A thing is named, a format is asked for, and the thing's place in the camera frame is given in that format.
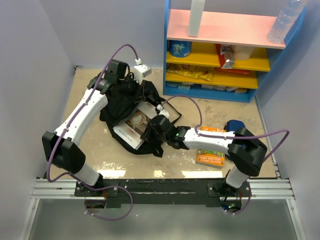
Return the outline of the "black student backpack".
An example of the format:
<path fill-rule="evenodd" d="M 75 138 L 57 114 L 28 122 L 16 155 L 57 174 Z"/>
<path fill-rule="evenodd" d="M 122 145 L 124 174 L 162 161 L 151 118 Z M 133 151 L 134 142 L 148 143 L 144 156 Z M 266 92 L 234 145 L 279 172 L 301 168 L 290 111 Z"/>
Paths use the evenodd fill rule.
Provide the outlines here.
<path fill-rule="evenodd" d="M 109 86 L 107 86 L 109 83 L 108 80 L 105 79 L 102 81 L 102 86 L 105 90 L 108 102 L 107 105 L 100 111 L 99 119 L 102 122 L 106 122 L 112 137 L 128 152 L 135 155 L 152 154 L 161 158 L 163 156 L 162 146 L 153 147 L 144 141 L 138 150 L 134 150 L 113 131 L 113 127 L 125 122 L 137 110 L 139 103 L 148 102 L 154 106 L 156 111 L 157 105 L 162 105 L 166 100 L 160 97 L 154 84 L 147 80 L 142 81 L 142 83 L 144 82 L 142 100 L 133 100 L 131 97 L 120 95 L 118 93 L 118 81 L 119 80 L 109 84 Z"/>

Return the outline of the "white coffee cover book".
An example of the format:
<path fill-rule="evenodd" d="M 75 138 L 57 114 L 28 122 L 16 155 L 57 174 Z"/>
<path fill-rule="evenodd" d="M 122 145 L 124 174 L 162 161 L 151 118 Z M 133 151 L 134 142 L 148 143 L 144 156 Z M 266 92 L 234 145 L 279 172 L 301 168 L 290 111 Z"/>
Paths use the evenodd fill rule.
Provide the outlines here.
<path fill-rule="evenodd" d="M 141 136 L 145 132 L 150 119 L 157 115 L 155 107 L 145 101 L 140 102 L 136 111 L 125 121 L 112 129 L 131 148 L 138 150 L 144 140 Z"/>

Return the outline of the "orange treehouse book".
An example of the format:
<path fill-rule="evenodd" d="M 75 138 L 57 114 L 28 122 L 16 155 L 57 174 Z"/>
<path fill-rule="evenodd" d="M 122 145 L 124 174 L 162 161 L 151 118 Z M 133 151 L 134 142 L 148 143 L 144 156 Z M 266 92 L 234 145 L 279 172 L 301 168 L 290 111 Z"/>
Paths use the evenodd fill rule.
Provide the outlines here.
<path fill-rule="evenodd" d="M 225 154 L 213 150 L 198 149 L 195 162 L 200 165 L 222 168 L 225 165 Z"/>

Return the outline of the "blue pencil case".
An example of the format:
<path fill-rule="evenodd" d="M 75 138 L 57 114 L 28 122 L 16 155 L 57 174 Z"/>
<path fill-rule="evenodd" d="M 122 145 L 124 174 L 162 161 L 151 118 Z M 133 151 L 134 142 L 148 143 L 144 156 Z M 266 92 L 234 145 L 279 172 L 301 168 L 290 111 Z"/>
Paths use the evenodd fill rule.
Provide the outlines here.
<path fill-rule="evenodd" d="M 240 121 L 240 120 L 235 120 L 235 119 L 232 119 L 232 120 L 229 120 L 225 126 L 224 126 L 224 129 L 227 131 L 227 132 L 235 132 L 237 131 L 239 128 L 245 128 L 245 124 Z"/>

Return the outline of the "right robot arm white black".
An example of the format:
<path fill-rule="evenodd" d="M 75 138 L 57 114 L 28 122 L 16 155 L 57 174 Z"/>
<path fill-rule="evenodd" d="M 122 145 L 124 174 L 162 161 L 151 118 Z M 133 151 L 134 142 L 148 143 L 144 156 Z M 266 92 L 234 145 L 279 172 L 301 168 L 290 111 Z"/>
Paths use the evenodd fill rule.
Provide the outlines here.
<path fill-rule="evenodd" d="M 229 156 L 234 166 L 217 190 L 230 197 L 241 190 L 249 177 L 260 174 L 268 149 L 244 127 L 229 132 L 197 130 L 189 126 L 175 126 L 163 115 L 148 121 L 141 138 L 150 143 L 156 140 L 166 142 L 177 150 L 203 149 Z"/>

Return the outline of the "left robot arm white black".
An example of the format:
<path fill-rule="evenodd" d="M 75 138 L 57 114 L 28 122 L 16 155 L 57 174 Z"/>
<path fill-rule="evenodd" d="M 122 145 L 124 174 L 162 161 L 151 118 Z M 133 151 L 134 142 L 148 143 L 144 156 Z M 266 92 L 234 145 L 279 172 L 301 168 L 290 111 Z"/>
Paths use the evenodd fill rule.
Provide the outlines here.
<path fill-rule="evenodd" d="M 103 177 L 86 163 L 86 156 L 79 145 L 84 133 L 96 115 L 107 106 L 107 91 L 113 84 L 123 83 L 126 77 L 134 84 L 141 85 L 144 77 L 152 70 L 136 59 L 136 65 L 130 69 L 122 61 L 112 59 L 93 78 L 84 95 L 69 117 L 54 131 L 46 131 L 42 136 L 42 144 L 47 160 L 46 179 L 53 183 L 51 167 L 64 170 L 62 176 L 69 175 L 82 184 L 92 196 L 99 196 L 104 188 Z"/>

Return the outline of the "yellow chips bag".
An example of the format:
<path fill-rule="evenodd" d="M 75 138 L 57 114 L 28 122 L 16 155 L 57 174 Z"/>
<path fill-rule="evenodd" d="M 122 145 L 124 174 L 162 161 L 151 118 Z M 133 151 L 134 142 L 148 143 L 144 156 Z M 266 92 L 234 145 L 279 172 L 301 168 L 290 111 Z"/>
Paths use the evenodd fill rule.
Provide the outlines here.
<path fill-rule="evenodd" d="M 214 69 L 212 67 L 169 63 L 166 68 L 167 73 L 210 82 L 213 77 Z"/>

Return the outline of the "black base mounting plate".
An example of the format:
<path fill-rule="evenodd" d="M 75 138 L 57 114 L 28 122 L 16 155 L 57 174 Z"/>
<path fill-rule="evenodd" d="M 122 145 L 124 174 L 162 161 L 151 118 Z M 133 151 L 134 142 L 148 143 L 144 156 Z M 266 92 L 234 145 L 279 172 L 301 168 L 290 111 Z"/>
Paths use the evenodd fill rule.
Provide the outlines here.
<path fill-rule="evenodd" d="M 205 205 L 238 210 L 241 201 L 252 195 L 247 183 L 240 189 L 225 184 L 222 178 L 104 179 L 106 190 L 91 191 L 76 183 L 74 195 L 87 200 L 105 200 L 107 208 L 124 204 Z"/>

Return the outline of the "blue round tin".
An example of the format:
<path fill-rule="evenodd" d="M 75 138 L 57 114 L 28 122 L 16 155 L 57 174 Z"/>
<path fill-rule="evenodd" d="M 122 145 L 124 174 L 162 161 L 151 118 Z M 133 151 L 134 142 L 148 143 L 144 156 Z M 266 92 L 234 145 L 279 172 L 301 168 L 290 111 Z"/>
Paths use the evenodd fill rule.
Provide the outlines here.
<path fill-rule="evenodd" d="M 176 58 L 185 58 L 192 50 L 191 41 L 169 40 L 169 53 Z"/>

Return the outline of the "red flat packet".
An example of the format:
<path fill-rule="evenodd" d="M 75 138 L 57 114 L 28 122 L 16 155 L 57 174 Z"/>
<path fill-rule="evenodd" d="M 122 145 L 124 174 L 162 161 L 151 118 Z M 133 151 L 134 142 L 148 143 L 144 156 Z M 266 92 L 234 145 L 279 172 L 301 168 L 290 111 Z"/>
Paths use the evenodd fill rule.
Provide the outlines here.
<path fill-rule="evenodd" d="M 225 69 L 221 67 L 216 67 L 215 70 L 221 73 L 237 74 L 237 75 L 249 75 L 251 73 L 250 70 L 245 70 L 245 69 Z"/>

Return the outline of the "colourful wooden shelf unit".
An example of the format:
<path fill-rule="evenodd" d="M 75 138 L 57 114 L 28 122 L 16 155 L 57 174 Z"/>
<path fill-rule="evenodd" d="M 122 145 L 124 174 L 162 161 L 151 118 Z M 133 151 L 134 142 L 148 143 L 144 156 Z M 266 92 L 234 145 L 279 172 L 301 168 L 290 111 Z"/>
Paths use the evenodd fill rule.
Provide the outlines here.
<path fill-rule="evenodd" d="M 237 13 L 210 12 L 202 14 L 198 37 L 187 35 L 190 11 L 173 9 L 167 0 L 164 7 L 164 51 L 163 66 L 190 64 L 218 67 L 218 51 L 215 44 L 254 47 L 252 57 L 238 61 L 234 67 L 250 70 L 250 74 L 236 76 L 232 73 L 217 72 L 212 81 L 196 80 L 163 74 L 165 95 L 187 95 L 193 98 L 249 103 L 262 85 L 276 72 L 279 63 L 286 57 L 287 48 L 296 38 L 302 27 L 306 10 L 303 9 L 282 43 L 274 44 L 267 40 L 267 34 L 276 20 L 274 16 L 248 15 Z M 169 41 L 192 42 L 192 51 L 184 58 L 172 56 L 168 49 Z"/>

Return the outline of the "white tall bottle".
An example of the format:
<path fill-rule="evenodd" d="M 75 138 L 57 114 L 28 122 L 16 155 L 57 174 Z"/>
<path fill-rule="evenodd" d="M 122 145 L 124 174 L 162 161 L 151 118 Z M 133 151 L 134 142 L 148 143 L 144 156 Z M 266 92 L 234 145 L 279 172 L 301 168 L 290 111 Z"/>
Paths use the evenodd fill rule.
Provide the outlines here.
<path fill-rule="evenodd" d="M 188 23 L 188 30 L 187 30 L 187 35 L 189 37 L 196 38 L 199 35 L 205 2 L 206 2 L 205 0 L 191 1 L 189 23 Z"/>

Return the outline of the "white plastic tub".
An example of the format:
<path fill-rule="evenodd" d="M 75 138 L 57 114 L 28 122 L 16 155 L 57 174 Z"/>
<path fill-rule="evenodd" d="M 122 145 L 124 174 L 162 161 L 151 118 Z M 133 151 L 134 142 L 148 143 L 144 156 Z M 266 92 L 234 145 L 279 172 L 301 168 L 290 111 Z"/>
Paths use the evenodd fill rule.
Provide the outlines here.
<path fill-rule="evenodd" d="M 253 46 L 242 46 L 242 45 L 232 45 L 231 46 L 234 59 L 236 61 L 247 61 L 252 56 L 255 47 Z"/>

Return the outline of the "clear plastic water bottle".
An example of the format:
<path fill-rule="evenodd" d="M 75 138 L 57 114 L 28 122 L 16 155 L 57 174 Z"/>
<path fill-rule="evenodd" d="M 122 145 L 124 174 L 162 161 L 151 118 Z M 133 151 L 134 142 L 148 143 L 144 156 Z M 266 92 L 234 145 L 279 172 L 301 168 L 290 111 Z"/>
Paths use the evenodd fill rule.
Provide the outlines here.
<path fill-rule="evenodd" d="M 267 34 L 267 40 L 273 44 L 282 43 L 306 4 L 306 0 L 287 0 Z"/>

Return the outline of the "aluminium rail frame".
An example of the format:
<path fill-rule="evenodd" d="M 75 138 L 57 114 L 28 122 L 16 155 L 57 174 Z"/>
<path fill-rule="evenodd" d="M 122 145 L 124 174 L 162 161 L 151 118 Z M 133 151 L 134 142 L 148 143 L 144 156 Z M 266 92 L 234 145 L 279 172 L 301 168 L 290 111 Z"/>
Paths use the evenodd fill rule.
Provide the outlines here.
<path fill-rule="evenodd" d="M 22 240 L 305 240 L 291 182 L 278 164 L 268 164 L 276 178 L 252 179 L 252 197 L 237 215 L 220 208 L 187 205 L 134 206 L 119 221 L 85 214 L 71 179 L 38 179 L 20 238 Z"/>

